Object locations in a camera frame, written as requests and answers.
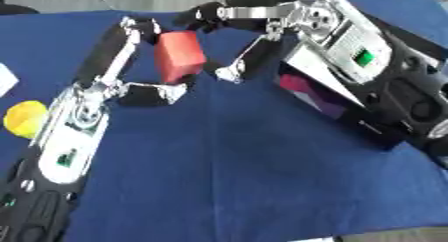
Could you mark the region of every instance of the table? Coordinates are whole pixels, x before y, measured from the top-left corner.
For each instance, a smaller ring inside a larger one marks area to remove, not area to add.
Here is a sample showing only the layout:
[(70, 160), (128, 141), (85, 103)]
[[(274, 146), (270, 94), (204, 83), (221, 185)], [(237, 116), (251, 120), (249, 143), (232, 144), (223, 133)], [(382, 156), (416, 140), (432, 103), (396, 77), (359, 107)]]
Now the table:
[[(448, 46), (435, 0), (352, 0), (360, 9)], [(21, 79), (0, 112), (50, 103), (126, 12), (1, 17), (0, 60)], [(168, 25), (172, 14), (150, 14)], [(255, 37), (199, 38), (229, 62)], [(128, 79), (157, 79), (144, 47)], [(272, 83), (278, 60), (243, 85), (206, 74), (170, 107), (112, 106), (66, 241), (286, 242), (448, 224), (448, 183), (417, 150), (381, 152)], [(0, 132), (2, 173), (27, 141)]]

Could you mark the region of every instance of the red cube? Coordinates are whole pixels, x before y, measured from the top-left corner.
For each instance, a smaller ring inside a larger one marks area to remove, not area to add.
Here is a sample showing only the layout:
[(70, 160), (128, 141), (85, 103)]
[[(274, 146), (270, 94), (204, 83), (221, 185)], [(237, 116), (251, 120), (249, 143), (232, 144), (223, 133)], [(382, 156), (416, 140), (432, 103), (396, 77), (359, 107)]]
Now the red cube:
[(189, 74), (198, 74), (206, 58), (193, 31), (173, 31), (159, 36), (155, 60), (164, 83), (175, 83)]

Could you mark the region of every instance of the robotic hand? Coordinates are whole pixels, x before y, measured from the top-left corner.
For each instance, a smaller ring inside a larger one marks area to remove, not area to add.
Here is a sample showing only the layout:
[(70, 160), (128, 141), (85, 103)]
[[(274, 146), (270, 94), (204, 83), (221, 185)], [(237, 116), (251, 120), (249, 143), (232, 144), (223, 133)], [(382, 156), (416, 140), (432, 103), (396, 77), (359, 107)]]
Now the robotic hand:
[(183, 12), (175, 23), (206, 33), (221, 27), (262, 33), (230, 66), (205, 66), (234, 83), (252, 77), (292, 35), (298, 43), (287, 64), (322, 84), (330, 77), (336, 91), (376, 122), (448, 168), (448, 78), (347, 0), (226, 0)]
[(107, 101), (119, 98), (130, 106), (135, 94), (144, 92), (140, 106), (170, 105), (186, 92), (186, 83), (121, 80), (138, 45), (156, 44), (161, 33), (153, 19), (123, 18), (96, 45), (73, 84), (53, 101), (40, 131), (0, 185), (1, 242), (61, 240), (108, 126)]

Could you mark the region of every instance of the white paper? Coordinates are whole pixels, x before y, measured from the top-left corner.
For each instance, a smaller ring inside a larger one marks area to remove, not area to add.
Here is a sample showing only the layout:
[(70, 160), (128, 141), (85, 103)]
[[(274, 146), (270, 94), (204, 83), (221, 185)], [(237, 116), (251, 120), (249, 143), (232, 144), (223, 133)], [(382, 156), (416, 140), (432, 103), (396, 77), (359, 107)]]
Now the white paper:
[(13, 88), (19, 79), (3, 63), (0, 63), (0, 97)]
[(297, 240), (292, 242), (334, 242), (333, 238), (316, 238), (316, 239), (308, 239), (308, 240)]

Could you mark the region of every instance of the yellow ball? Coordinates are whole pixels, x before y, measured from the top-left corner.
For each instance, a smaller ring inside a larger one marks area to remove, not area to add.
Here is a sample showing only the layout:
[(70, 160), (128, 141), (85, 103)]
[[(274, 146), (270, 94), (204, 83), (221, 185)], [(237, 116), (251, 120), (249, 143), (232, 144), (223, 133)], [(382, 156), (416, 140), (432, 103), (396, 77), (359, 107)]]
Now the yellow ball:
[(24, 101), (8, 109), (3, 124), (11, 133), (32, 139), (39, 130), (47, 108), (38, 101)]

